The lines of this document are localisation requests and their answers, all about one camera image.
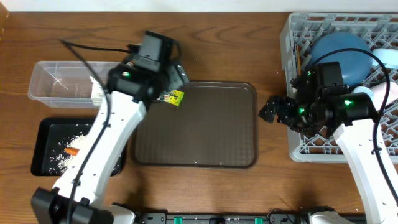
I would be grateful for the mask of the foil snack wrapper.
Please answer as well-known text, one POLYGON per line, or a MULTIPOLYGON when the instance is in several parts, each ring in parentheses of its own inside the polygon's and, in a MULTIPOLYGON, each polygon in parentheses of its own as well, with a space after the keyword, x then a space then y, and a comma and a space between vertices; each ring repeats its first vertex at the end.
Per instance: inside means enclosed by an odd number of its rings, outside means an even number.
POLYGON ((178 90, 168 91, 158 97, 159 101, 179 106, 184 97, 184 92, 178 90))

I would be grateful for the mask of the light blue cup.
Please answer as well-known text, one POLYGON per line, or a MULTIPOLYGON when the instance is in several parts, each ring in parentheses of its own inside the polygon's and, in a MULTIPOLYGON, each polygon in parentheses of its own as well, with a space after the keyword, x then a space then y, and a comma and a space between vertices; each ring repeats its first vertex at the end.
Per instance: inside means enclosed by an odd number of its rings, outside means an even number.
POLYGON ((352 93, 365 93, 367 94, 370 98, 374 97, 373 92, 371 91, 370 88, 365 87, 365 86, 357 86, 352 93))

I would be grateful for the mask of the white tissue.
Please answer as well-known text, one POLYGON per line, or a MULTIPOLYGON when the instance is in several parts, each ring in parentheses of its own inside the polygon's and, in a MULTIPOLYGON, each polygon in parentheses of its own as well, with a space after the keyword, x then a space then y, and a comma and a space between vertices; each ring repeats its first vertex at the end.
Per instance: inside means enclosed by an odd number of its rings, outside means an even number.
POLYGON ((102 99, 103 99, 103 89, 100 85, 100 83, 92 76, 90 76, 90 80, 92 82, 91 86, 91 101, 94 106, 101 106, 102 104, 102 99))

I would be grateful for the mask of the dark blue plate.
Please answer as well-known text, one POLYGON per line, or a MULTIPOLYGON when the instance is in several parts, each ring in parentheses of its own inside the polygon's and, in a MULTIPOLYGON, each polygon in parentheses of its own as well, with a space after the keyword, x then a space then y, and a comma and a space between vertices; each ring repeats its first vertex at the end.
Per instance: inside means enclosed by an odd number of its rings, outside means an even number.
MULTIPOLYGON (((334 32, 319 38, 312 46, 310 68, 319 57, 335 50, 356 48, 370 52, 370 48, 360 36, 349 32, 334 32)), ((370 73, 373 59, 361 52, 346 51, 328 56, 318 63, 339 62, 344 84, 359 85, 370 73)))

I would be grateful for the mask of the wooden chopstick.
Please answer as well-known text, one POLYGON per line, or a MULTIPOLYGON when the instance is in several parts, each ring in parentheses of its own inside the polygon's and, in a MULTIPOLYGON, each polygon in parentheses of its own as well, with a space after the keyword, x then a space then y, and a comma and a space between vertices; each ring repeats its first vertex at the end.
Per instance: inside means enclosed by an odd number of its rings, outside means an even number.
POLYGON ((301 76, 301 63, 300 63, 300 47, 299 45, 295 46, 296 48, 296 57, 297 57, 297 75, 298 77, 301 76))

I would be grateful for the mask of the light blue saucer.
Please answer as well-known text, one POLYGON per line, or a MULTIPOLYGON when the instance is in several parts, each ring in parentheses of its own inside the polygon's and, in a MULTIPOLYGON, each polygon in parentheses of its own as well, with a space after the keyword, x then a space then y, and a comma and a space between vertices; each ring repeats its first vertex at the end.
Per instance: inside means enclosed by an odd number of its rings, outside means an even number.
POLYGON ((372 54, 375 55, 386 68, 397 69, 398 67, 398 50, 396 49, 374 49, 372 54))

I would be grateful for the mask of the orange carrot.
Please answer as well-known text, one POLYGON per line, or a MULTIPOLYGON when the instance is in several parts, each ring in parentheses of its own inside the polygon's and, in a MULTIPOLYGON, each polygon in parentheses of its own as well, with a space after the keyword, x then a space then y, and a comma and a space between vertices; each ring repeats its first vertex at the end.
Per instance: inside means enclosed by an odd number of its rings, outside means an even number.
POLYGON ((64 151, 71 156, 77 156, 80 150, 72 147, 67 147, 64 149, 64 151))

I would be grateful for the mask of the pile of white rice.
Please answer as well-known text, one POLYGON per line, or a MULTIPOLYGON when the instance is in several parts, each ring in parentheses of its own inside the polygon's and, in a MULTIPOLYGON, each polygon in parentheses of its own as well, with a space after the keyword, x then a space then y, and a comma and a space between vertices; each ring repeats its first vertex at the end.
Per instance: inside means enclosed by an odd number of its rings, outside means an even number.
POLYGON ((90 124, 51 125, 40 173, 49 176, 62 175, 80 151, 90 148, 85 143, 90 128, 90 124))

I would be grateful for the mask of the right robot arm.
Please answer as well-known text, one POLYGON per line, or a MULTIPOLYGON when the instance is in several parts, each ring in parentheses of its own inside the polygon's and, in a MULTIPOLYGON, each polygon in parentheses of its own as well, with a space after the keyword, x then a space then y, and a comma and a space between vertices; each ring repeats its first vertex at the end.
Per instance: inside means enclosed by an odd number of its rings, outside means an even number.
POLYGON ((382 140, 380 112, 365 93, 330 96, 299 103, 271 96, 259 117, 313 136, 327 128, 345 156, 368 223, 397 223, 397 170, 382 140))

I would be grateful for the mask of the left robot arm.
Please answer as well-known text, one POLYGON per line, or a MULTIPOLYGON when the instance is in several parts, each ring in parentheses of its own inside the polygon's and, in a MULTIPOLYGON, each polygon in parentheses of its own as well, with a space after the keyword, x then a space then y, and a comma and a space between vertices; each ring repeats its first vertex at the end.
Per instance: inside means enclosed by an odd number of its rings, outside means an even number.
POLYGON ((85 148, 51 190, 38 188, 31 206, 39 223, 134 223, 122 205, 103 206, 112 169, 150 104, 189 82, 180 57, 133 55, 108 73, 85 148))

